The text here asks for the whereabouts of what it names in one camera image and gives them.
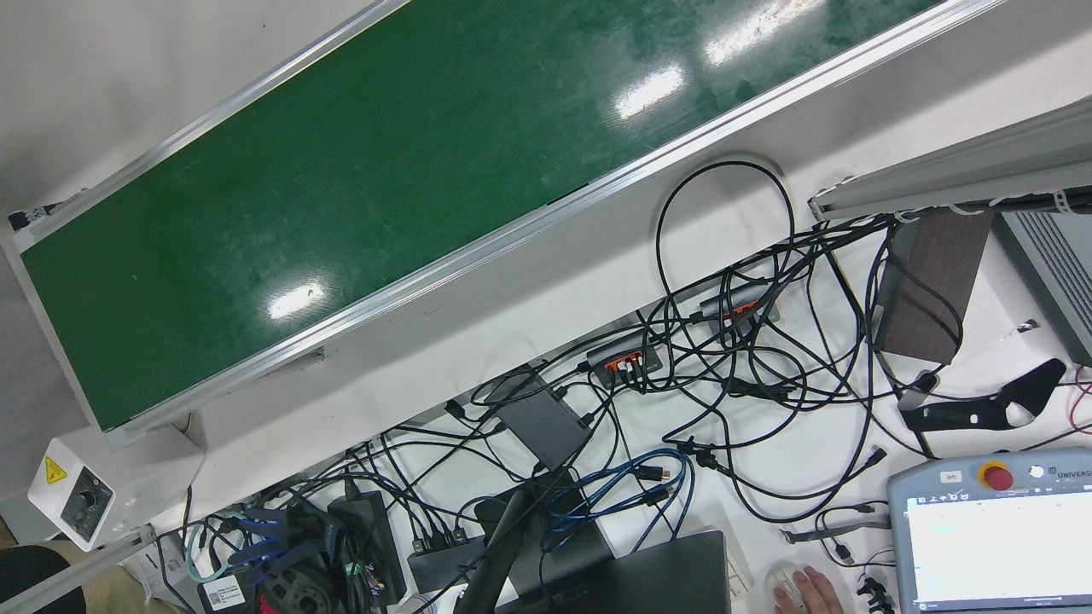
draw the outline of aluminum frame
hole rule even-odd
[[[687,163],[689,158],[700,156],[703,151],[728,135],[816,92],[836,86],[845,80],[895,58],[1002,2],[1005,0],[950,0],[911,17],[608,173],[584,188],[521,216],[431,264],[360,298],[325,320],[161,401],[126,424],[109,430],[106,434],[107,439],[116,448],[124,447],[143,433],[167,424],[209,401],[236,390],[400,305],[451,283],[464,273],[518,248],[547,228],[617,194],[629,186],[674,165]],[[406,3],[407,0],[384,0],[346,21],[296,58],[221,103],[103,184],[81,193],[66,208],[67,211],[56,217],[51,216],[33,228],[36,239],[40,240],[47,237],[74,216],[103,201],[174,152]]]
[[[1092,97],[820,191],[819,221],[990,201],[1092,182]],[[1064,209],[1064,202],[1059,202]]]

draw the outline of red emergency stop button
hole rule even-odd
[[[1012,474],[1000,465],[987,467],[982,472],[982,481],[995,491],[1008,491],[1012,487]]]

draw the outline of connector plug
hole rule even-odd
[[[672,472],[662,467],[642,464],[633,468],[633,476],[645,482],[663,482],[670,480]]]
[[[644,494],[644,496],[641,497],[641,503],[651,507],[667,499],[667,497],[670,497],[674,492],[675,488],[670,486],[653,486],[648,493]]]
[[[684,454],[686,454],[688,457],[692,457],[692,456],[697,454],[698,450],[699,450],[698,446],[693,442],[693,437],[692,436],[689,439],[687,439],[686,441],[682,441],[680,444],[676,444],[675,447],[678,449],[678,451],[682,452]]]
[[[454,399],[448,401],[443,405],[444,411],[447,411],[452,417],[456,420],[466,420],[466,410],[462,405],[455,402]]]
[[[441,533],[440,531],[437,531],[436,533],[434,533],[431,535],[426,535],[425,540],[428,543],[428,550],[429,550],[429,552],[436,552],[436,551],[440,551],[440,550],[446,550],[449,545],[451,545],[443,538],[443,533]]]
[[[356,480],[345,480],[345,500],[355,501],[360,496],[360,488],[356,485]]]
[[[607,388],[637,382],[663,367],[653,344],[654,335],[637,330],[607,342],[587,353],[587,366],[600,383]]]
[[[853,555],[850,553],[850,548],[845,547],[845,544],[841,542],[834,543],[834,554],[842,559],[842,563],[846,565],[853,565]]]
[[[695,454],[695,460],[698,461],[698,467],[703,467],[705,469],[720,470],[721,463],[713,456],[712,450],[700,450]]]
[[[880,448],[879,446],[873,446],[873,453],[868,456],[868,460],[865,461],[862,470],[868,469],[870,467],[876,467],[883,459],[887,458],[887,450]]]

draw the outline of white box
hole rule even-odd
[[[180,503],[203,454],[169,425],[122,450],[92,426],[49,442],[27,497],[91,551]]]

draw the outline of barcode label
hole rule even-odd
[[[235,576],[225,576],[202,586],[213,611],[247,602],[247,598],[242,597],[242,591],[239,590],[239,581],[235,579]]]

